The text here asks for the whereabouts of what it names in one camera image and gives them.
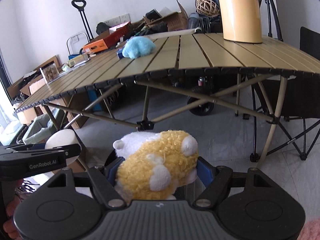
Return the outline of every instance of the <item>electric outlet panel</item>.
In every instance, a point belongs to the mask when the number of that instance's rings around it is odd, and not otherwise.
[[[130,15],[129,14],[121,15],[120,20],[121,20],[121,23],[130,22]]]
[[[117,26],[121,24],[120,16],[112,19],[112,26]]]
[[[104,22],[106,25],[110,26],[110,27],[113,27],[112,25],[112,20],[107,20]]]

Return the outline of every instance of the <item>small bottle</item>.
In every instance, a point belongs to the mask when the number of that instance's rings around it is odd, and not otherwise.
[[[191,13],[188,18],[188,29],[195,29],[199,27],[199,14]]]
[[[224,39],[262,43],[258,0],[219,0],[219,3]]]

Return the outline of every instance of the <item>cart wheel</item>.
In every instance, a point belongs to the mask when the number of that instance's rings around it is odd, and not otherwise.
[[[192,89],[192,92],[199,93],[199,94],[206,94],[206,95],[210,95],[211,93],[210,89],[205,87],[199,87],[199,86],[194,87]],[[188,97],[187,104],[191,104],[197,100],[198,100],[197,98]],[[190,112],[193,113],[194,115],[204,116],[204,115],[210,114],[213,108],[214,108],[214,103],[205,103],[201,106],[190,109]]]

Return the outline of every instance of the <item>white wall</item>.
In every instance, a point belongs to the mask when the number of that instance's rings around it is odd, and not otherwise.
[[[299,48],[302,26],[320,33],[319,0],[276,0],[284,42]]]
[[[14,0],[0,1],[0,50],[12,82],[33,69],[20,36]]]
[[[85,12],[95,33],[99,22],[130,14],[131,21],[140,20],[146,12],[167,7],[179,10],[176,0],[86,0]],[[188,13],[195,11],[195,0],[178,0]],[[39,65],[53,55],[67,60],[68,37],[83,32],[84,27],[71,0],[15,0],[20,33],[32,65]],[[263,33],[268,32],[267,10],[261,8]]]

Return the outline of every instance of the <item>orange box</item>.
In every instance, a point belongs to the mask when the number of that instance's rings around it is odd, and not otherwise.
[[[98,37],[94,38],[90,43],[83,46],[85,52],[99,52],[109,49],[114,46],[116,42],[130,31],[131,22],[125,26],[117,29],[114,33],[109,33],[109,30],[101,33]]]

